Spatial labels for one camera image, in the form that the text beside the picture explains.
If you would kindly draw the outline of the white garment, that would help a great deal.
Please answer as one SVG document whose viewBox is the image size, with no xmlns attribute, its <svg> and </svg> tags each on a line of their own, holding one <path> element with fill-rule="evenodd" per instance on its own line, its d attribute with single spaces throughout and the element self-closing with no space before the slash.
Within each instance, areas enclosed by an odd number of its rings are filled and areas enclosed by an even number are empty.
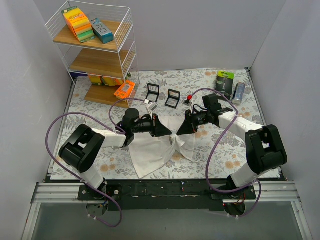
<svg viewBox="0 0 320 240">
<path fill-rule="evenodd" d="M 169 130 L 179 130 L 184 122 L 182 116 L 160 116 L 160 122 Z M 130 157 L 137 176 L 141 179 L 162 168 L 175 152 L 192 160 L 195 149 L 195 135 L 177 135 L 175 145 L 170 143 L 170 135 L 152 137 L 148 132 L 136 133 L 133 142 L 128 146 Z"/>
</svg>

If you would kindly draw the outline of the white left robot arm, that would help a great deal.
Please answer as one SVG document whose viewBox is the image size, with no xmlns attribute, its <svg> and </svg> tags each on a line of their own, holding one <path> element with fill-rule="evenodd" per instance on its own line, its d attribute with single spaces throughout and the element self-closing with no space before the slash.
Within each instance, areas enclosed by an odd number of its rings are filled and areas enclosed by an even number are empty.
<svg viewBox="0 0 320 240">
<path fill-rule="evenodd" d="M 125 134 L 112 130 L 98 130 L 81 124 L 59 150 L 59 157 L 73 167 L 79 177 L 90 186 L 89 194 L 95 200 L 106 196 L 105 179 L 94 167 L 94 162 L 101 148 L 128 146 L 137 133 L 149 133 L 151 137 L 164 137 L 172 131 L 164 126 L 157 114 L 145 114 L 140 117 L 139 111 L 129 108 L 125 111 L 122 121 L 116 126 L 122 128 Z"/>
</svg>

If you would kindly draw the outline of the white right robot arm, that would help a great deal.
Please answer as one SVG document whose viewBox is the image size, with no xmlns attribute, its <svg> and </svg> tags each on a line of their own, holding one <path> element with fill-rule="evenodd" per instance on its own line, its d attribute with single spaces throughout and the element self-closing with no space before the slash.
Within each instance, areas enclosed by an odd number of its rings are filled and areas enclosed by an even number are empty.
<svg viewBox="0 0 320 240">
<path fill-rule="evenodd" d="M 212 124 L 241 138 L 246 149 L 246 163 L 228 176 L 225 189 L 211 185 L 213 191 L 237 199 L 260 176 L 288 162 L 284 144 L 275 125 L 256 124 L 238 116 L 236 110 L 223 108 L 215 93 L 204 96 L 202 101 L 205 108 L 203 111 L 185 112 L 184 122 L 177 135 L 195 134 L 199 126 Z"/>
</svg>

